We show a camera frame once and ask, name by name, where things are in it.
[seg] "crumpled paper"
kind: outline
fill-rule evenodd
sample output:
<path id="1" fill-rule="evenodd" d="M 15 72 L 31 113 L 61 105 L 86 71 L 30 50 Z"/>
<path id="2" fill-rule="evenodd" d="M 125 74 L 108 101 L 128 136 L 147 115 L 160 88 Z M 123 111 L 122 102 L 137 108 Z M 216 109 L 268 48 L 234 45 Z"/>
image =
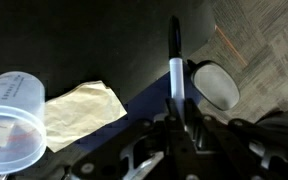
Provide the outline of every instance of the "crumpled paper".
<path id="1" fill-rule="evenodd" d="M 84 83 L 45 107 L 47 146 L 57 152 L 126 114 L 102 81 Z"/>

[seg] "black surface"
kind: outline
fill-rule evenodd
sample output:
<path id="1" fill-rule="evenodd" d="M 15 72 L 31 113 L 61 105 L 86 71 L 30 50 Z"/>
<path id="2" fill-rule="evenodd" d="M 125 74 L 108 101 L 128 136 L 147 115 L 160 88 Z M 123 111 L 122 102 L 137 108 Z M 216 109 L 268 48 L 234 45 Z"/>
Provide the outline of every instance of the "black surface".
<path id="1" fill-rule="evenodd" d="M 183 57 L 214 32 L 199 0 L 0 1 L 0 74 L 32 73 L 47 99 L 103 80 L 127 102 L 168 71 L 168 23 L 181 23 Z"/>

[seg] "clear plastic cup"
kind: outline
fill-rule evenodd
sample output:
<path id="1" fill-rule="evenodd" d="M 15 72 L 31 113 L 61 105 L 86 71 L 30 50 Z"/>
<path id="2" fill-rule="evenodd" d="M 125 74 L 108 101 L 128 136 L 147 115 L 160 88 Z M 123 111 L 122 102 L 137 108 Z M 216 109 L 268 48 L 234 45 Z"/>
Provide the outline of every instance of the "clear plastic cup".
<path id="1" fill-rule="evenodd" d="M 0 174 L 22 170 L 45 152 L 44 94 L 30 74 L 0 75 Z"/>

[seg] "mirror glass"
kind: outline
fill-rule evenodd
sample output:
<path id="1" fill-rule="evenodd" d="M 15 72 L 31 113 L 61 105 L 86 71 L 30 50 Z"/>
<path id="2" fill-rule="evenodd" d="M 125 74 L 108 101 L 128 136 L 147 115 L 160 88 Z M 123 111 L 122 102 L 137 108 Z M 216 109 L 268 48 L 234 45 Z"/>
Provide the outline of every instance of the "mirror glass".
<path id="1" fill-rule="evenodd" d="M 218 64 L 208 61 L 196 65 L 192 82 L 196 89 L 220 110 L 234 107 L 240 98 L 237 85 L 232 77 Z"/>

